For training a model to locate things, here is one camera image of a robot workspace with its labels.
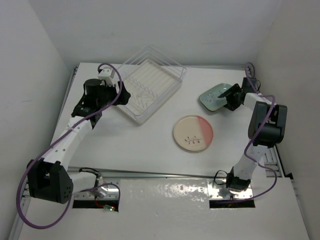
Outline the light blue rectangular plate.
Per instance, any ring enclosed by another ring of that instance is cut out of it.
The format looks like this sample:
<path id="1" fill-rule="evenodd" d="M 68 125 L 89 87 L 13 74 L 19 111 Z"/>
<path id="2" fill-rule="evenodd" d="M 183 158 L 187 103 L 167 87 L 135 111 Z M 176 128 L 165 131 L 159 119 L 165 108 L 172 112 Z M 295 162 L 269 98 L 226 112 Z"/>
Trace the light blue rectangular plate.
<path id="1" fill-rule="evenodd" d="M 204 93 L 202 93 L 198 100 L 205 100 L 205 101 L 213 101 L 213 100 L 222 100 L 224 99 L 227 103 L 227 100 L 225 97 L 223 98 L 218 98 L 218 96 L 220 94 L 222 94 L 223 92 L 225 92 L 226 90 L 228 90 L 231 87 L 230 84 L 227 83 L 220 83 L 212 88 L 210 88 L 209 90 L 205 91 Z"/>

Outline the cream pink round plate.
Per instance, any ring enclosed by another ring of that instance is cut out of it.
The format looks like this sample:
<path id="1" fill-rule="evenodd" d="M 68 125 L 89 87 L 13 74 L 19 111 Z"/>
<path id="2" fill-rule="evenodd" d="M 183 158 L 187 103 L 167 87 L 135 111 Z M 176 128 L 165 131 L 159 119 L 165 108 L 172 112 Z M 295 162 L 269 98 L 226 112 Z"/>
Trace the cream pink round plate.
<path id="1" fill-rule="evenodd" d="M 173 126 L 173 138 L 182 149 L 198 153 L 206 150 L 214 139 L 212 125 L 199 115 L 187 115 Z"/>

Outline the dark green glass plate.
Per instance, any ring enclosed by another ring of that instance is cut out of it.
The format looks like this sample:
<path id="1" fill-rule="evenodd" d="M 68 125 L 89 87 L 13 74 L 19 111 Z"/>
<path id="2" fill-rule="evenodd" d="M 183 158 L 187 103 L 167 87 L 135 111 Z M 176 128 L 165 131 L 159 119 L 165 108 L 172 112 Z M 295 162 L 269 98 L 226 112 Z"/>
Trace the dark green glass plate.
<path id="1" fill-rule="evenodd" d="M 206 100 L 200 99 L 199 103 L 201 104 L 202 107 L 204 107 L 205 110 L 207 110 L 209 112 L 215 112 L 227 104 L 227 102 L 224 99 L 211 100 L 211 101 L 210 100 L 206 101 Z"/>

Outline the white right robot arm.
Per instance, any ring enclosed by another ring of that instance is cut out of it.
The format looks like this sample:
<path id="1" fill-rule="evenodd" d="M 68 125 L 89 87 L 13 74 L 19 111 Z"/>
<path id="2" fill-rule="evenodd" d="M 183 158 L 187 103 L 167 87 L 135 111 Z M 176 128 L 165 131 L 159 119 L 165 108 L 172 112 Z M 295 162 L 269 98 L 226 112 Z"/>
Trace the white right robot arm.
<path id="1" fill-rule="evenodd" d="M 252 175 L 267 150 L 282 142 L 287 122 L 288 107 L 277 104 L 274 95 L 262 95 L 256 88 L 255 78 L 243 78 L 219 95 L 226 100 L 224 106 L 234 111 L 241 105 L 252 110 L 248 126 L 249 143 L 240 160 L 226 176 L 226 187 L 235 192 L 245 191 L 252 180 Z"/>

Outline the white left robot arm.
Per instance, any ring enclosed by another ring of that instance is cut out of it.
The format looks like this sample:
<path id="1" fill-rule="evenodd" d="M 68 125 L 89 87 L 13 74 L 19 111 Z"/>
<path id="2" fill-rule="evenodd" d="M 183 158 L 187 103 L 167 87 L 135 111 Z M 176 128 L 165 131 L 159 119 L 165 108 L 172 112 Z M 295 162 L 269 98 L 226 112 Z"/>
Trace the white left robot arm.
<path id="1" fill-rule="evenodd" d="M 28 164 L 27 182 L 33 198 L 64 204 L 72 194 L 97 186 L 98 174 L 93 171 L 68 174 L 70 161 L 81 141 L 97 125 L 103 110 L 126 105 L 130 97 L 122 81 L 85 81 L 83 95 L 58 142 L 35 163 Z"/>

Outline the clear plastic dish rack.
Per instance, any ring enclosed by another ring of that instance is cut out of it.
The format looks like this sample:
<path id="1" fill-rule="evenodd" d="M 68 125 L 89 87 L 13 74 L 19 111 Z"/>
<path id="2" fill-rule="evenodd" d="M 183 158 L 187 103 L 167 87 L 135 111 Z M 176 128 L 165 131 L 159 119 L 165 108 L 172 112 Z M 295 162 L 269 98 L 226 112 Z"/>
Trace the clear plastic dish rack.
<path id="1" fill-rule="evenodd" d="M 118 108 L 138 125 L 147 121 L 182 85 L 186 67 L 152 46 L 146 46 L 117 68 L 128 104 Z"/>

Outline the small green circuit board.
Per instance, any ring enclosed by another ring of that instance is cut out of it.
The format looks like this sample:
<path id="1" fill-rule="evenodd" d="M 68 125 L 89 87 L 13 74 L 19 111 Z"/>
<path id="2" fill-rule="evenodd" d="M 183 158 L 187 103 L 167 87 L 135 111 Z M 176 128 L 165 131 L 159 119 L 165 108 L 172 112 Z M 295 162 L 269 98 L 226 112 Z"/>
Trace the small green circuit board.
<path id="1" fill-rule="evenodd" d="M 110 212 L 115 211 L 115 207 L 114 206 L 107 205 L 107 204 L 103 206 L 103 209 L 106 210 L 106 211 L 110 211 Z"/>

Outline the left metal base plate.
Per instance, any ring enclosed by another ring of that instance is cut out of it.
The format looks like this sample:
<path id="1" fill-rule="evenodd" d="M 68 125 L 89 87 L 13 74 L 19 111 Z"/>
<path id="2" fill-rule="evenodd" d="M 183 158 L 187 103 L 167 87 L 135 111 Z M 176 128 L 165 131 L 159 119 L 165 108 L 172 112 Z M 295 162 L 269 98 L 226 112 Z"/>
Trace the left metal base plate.
<path id="1" fill-rule="evenodd" d="M 99 187 L 97 190 L 78 192 L 75 194 L 74 199 L 78 201 L 118 201 L 120 199 L 120 183 L 111 182 L 108 185 Z"/>

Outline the metal base plate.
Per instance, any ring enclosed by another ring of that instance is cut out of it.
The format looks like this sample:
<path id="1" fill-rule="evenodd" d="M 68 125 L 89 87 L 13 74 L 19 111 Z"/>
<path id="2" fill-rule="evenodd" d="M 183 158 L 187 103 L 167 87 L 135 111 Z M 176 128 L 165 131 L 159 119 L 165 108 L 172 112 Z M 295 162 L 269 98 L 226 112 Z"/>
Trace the metal base plate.
<path id="1" fill-rule="evenodd" d="M 97 190 L 78 192 L 75 194 L 74 199 L 78 201 L 118 201 L 120 199 L 120 183 L 111 182 L 108 185 L 99 187 Z"/>
<path id="2" fill-rule="evenodd" d="M 226 178 L 216 178 L 207 180 L 207 191 L 210 200 L 228 201 L 243 200 L 254 196 L 251 185 L 244 191 L 233 191 L 226 187 Z"/>

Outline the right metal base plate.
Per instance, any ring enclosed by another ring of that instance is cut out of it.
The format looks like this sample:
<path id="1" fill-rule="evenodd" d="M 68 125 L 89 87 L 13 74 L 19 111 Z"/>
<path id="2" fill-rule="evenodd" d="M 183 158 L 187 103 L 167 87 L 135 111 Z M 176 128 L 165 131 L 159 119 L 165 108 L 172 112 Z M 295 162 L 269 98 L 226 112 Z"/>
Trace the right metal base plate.
<path id="1" fill-rule="evenodd" d="M 244 191 L 233 191 L 226 187 L 226 178 L 216 178 L 207 180 L 207 191 L 210 200 L 228 201 L 243 200 L 254 196 L 251 185 Z"/>

